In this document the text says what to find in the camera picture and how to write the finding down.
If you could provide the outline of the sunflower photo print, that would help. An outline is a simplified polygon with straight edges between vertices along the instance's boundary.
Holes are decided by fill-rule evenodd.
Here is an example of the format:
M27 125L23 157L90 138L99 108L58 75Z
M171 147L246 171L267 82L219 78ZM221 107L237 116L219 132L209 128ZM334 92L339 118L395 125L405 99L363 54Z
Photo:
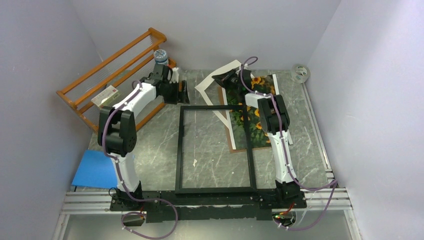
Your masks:
M258 77L252 78L251 86L253 91L258 91L264 94L275 94L276 91L278 90L278 86L276 85L276 82L277 82L276 78L272 74L269 74L265 76L258 76ZM237 95L235 91L225 89L225 92L228 98L233 98L234 100L237 100L242 105L242 100L240 99L240 96Z

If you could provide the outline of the white mat board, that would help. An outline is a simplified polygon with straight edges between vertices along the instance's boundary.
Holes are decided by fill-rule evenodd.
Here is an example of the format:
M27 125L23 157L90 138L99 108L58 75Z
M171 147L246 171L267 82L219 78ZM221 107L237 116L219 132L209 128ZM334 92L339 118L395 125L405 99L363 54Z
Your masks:
M237 71L239 71L240 65L241 65L241 63L238 60L234 60L234 61L220 67L219 69L213 71L204 80L202 80L197 86L195 86L195 89L200 93L200 95L202 96L202 98L204 99L204 101L206 102L207 105L209 105L209 106L214 105L212 103L210 96L207 93L207 89L214 84L216 84L218 87L220 87L216 82L214 82L214 80L212 79L212 76L223 74L223 73L228 72L232 69L236 69ZM277 75L276 74L272 74L272 75L276 78L275 84L278 85ZM269 94L276 95L278 92L279 92L279 87L278 87L278 90L276 91L275 94L272 94L272 93L269 93ZM254 107L254 108L257 108L257 109L258 109L258 99L260 97L266 98L269 94L258 92L256 90L252 90L251 92L248 92L246 94L243 94L243 93L238 94L237 93L237 95L239 96L239 98L242 101L242 105L247 104L247 107ZM218 117L218 119L221 120L221 122L223 122L224 126L226 128L228 128L229 124L226 122L221 111L215 111L214 113Z

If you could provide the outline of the black picture frame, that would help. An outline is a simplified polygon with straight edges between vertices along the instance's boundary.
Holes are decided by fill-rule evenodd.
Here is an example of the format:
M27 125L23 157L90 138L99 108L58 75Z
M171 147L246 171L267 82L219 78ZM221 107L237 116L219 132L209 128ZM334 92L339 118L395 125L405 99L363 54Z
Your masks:
M246 155L249 173L249 186L244 187L201 187L184 188L183 187L183 138L184 138L184 115L185 111L242 111L243 129L246 141ZM249 128L249 119L247 108L243 105L183 105L180 107L179 129L177 140L176 157L176 175L175 175L175 194L177 195L227 195L227 194L254 194L257 192L255 163L253 148L251 143L251 132Z

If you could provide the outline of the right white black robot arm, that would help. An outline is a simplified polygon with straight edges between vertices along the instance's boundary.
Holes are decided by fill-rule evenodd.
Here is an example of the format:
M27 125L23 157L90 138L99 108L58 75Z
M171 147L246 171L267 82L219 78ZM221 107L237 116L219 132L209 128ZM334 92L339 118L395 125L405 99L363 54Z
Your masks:
M268 137L275 162L275 193L271 197L278 206L288 207L301 190L289 151L290 117L274 86L274 75L252 77L250 70L232 69L211 78L238 103L255 111L257 126Z

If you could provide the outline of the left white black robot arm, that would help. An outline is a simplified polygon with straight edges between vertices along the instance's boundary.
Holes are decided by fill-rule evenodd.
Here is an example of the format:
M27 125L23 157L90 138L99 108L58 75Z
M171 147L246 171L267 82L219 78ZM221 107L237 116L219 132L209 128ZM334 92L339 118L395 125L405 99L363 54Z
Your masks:
M135 170L133 150L137 143L136 117L158 97L166 104L188 103L186 83L180 80L180 69L155 64L153 71L132 83L132 91L113 106L100 109L98 144L112 161L118 197L130 210L143 203L142 184Z

